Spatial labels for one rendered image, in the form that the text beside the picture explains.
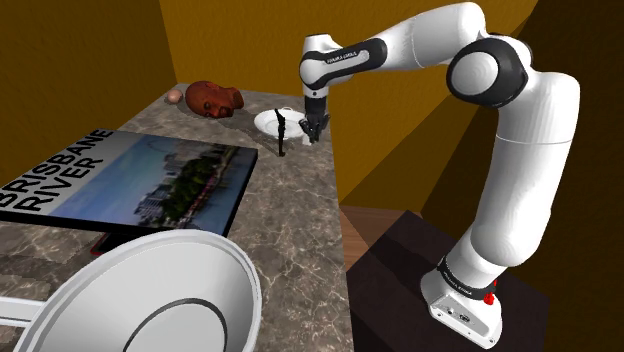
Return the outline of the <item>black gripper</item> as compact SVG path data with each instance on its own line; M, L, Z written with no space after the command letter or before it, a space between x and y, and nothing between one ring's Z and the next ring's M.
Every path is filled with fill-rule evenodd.
M320 140L320 136L330 119L330 115L327 114L327 98L305 96L304 106L305 118L299 120L298 124L307 135L307 144L314 144Z

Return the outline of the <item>slim black figure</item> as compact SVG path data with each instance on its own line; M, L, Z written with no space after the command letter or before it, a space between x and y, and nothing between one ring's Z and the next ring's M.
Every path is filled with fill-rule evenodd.
M285 138L285 131L286 131L286 119L285 117L280 113L280 111L278 109L274 110L277 121L278 121L278 127L277 127L277 132L278 132L278 156L279 157L284 157L285 156L285 152L283 150L283 144L284 144L284 138Z

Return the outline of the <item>white plate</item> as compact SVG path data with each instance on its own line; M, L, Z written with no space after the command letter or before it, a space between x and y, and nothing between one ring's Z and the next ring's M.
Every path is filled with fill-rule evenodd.
M305 115L299 111L296 111L290 107L282 107L278 109L278 112L285 119L285 140L300 140L303 145L310 146L311 142L308 135L302 130L299 121L302 120ZM265 110L256 115L254 119L256 128L263 134L279 138L279 121L278 115L275 113L275 109Z

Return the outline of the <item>large river photo book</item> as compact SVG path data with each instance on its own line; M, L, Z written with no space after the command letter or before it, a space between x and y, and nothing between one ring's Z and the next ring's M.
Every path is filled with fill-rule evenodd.
M255 148L96 129L0 187L0 221L226 235L257 158Z

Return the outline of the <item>dark robot stand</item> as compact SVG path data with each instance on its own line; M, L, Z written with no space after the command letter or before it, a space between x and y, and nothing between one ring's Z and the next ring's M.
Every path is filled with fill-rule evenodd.
M549 299L506 272L500 341L484 350L435 321L420 279L455 240L406 211L346 272L355 352L545 352Z

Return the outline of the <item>flat red phone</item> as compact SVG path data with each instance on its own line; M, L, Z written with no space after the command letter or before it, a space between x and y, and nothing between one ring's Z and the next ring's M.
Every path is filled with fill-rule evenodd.
M117 235L104 233L90 249L90 253L94 256L100 256L117 246Z

